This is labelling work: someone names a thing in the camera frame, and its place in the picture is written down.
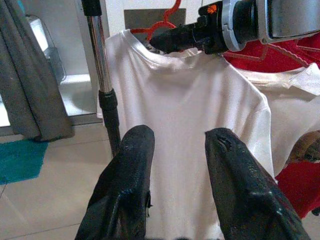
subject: teal bath mat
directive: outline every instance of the teal bath mat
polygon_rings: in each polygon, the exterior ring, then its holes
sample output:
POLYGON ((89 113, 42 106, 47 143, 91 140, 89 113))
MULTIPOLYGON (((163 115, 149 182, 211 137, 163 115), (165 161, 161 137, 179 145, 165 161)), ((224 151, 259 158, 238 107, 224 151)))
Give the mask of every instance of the teal bath mat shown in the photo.
POLYGON ((0 185, 38 177, 47 147, 30 140, 0 144, 0 185))

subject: chrome pole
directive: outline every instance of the chrome pole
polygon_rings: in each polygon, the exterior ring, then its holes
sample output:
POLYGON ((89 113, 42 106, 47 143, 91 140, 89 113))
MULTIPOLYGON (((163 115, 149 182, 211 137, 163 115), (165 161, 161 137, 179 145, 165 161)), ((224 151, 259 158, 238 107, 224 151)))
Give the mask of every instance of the chrome pole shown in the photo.
POLYGON ((104 29, 100 16, 87 16, 88 27, 91 37, 91 44, 94 53, 94 61, 98 74, 100 91, 108 93, 112 90, 107 65, 107 53, 104 29))
POLYGON ((99 105, 102 109, 103 121, 108 132, 112 155, 120 148, 120 131, 118 102, 109 78, 104 30, 101 22, 100 0, 81 0, 84 15, 87 17, 91 44, 94 53, 95 67, 99 81, 99 105))

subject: gray cloth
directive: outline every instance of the gray cloth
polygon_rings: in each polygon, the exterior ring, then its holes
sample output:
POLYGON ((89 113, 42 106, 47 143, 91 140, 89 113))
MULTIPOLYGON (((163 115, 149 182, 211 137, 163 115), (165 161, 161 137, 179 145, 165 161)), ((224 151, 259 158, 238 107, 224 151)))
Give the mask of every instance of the gray cloth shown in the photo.
POLYGON ((70 137, 56 79, 16 0, 0 0, 0 94, 15 134, 70 137))

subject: white shirt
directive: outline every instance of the white shirt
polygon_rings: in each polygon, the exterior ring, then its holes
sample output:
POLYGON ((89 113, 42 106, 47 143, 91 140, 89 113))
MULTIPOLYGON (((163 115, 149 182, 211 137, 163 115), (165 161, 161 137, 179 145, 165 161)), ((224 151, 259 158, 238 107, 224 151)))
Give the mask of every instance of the white shirt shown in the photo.
POLYGON ((232 129, 274 176, 266 97, 222 57, 154 54, 128 30, 108 38, 106 52, 121 136, 141 124, 155 135, 146 237, 222 239, 205 131, 232 129))
POLYGON ((281 73, 239 71, 268 99, 273 167, 278 175, 298 139, 320 130, 320 70, 313 63, 281 73))

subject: orange logo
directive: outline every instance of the orange logo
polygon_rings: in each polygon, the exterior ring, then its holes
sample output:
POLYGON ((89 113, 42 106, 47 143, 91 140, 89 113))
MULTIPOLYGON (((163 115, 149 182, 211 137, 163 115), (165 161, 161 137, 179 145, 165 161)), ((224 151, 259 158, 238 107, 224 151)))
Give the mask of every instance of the orange logo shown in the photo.
POLYGON ((208 7, 207 12, 208 14, 214 14, 217 12, 217 10, 218 10, 217 5, 214 4, 208 7))

